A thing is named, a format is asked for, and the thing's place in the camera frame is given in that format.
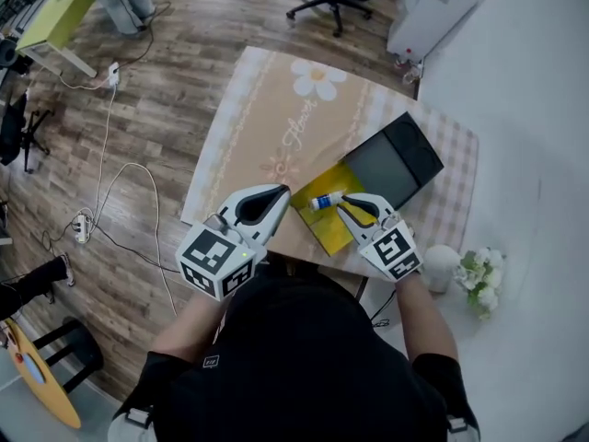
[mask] wall outlet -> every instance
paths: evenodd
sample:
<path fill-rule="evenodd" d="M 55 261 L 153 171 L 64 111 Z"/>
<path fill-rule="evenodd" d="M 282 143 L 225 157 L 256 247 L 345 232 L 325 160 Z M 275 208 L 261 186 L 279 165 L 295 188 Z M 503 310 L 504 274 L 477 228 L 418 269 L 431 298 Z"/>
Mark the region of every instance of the wall outlet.
<path fill-rule="evenodd" d="M 119 63 L 112 63 L 109 67 L 109 87 L 119 85 L 119 82 L 121 82 L 121 71 L 119 70 Z"/>

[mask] person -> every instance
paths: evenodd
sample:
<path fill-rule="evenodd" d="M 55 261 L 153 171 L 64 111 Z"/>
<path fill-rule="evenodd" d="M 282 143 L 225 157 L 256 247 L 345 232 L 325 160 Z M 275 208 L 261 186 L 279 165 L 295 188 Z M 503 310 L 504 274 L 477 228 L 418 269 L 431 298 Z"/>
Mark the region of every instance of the person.
<path fill-rule="evenodd" d="M 452 333 L 417 273 L 396 289 L 409 359 L 317 272 L 268 265 L 229 303 L 194 294 L 156 337 L 109 441 L 431 442 L 455 421 L 477 440 Z"/>
<path fill-rule="evenodd" d="M 67 254 L 44 263 L 15 283 L 3 282 L 0 284 L 0 320 L 17 313 L 39 295 L 45 295 L 52 303 L 55 299 L 53 282 L 60 280 L 66 280 L 69 286 L 75 285 L 74 272 Z"/>

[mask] black shirt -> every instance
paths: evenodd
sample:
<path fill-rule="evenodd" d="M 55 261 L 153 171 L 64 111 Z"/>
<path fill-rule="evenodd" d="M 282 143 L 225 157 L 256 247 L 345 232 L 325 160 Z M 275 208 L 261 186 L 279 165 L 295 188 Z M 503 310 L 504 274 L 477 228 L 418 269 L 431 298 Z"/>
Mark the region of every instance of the black shirt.
<path fill-rule="evenodd" d="M 446 441 L 449 414 L 477 426 L 458 362 L 420 355 L 411 365 L 338 285 L 252 282 L 201 362 L 148 354 L 121 411 L 153 405 L 160 442 Z"/>

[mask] yellow paper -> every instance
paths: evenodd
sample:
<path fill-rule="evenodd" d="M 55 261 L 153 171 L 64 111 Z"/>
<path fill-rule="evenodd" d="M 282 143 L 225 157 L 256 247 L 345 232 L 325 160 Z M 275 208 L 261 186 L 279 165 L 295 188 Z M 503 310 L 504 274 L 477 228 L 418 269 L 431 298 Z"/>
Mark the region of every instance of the yellow paper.
<path fill-rule="evenodd" d="M 341 221 L 335 205 L 312 211 L 308 204 L 313 198 L 340 190 L 344 193 L 364 191 L 360 181 L 342 162 L 323 172 L 291 198 L 291 206 L 301 215 L 319 244 L 330 256 L 347 246 L 353 240 L 352 234 Z M 345 205 L 361 223 L 370 224 L 375 221 L 371 215 L 360 208 L 348 203 Z"/>

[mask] black sleeve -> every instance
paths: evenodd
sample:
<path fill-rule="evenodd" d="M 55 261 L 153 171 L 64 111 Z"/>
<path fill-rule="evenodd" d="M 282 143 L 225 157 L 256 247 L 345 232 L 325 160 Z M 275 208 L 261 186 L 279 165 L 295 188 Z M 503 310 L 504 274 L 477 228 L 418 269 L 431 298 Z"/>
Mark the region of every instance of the black sleeve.
<path fill-rule="evenodd" d="M 448 414 L 464 417 L 469 425 L 479 430 L 477 418 L 468 405 L 460 364 L 454 358 L 422 354 L 413 361 L 413 370 L 442 395 Z"/>
<path fill-rule="evenodd" d="M 151 406 L 167 389 L 170 381 L 190 368 L 192 365 L 181 358 L 157 352 L 147 353 L 144 369 L 137 386 L 114 417 L 116 418 L 121 413 L 127 413 L 131 408 L 143 409 Z"/>

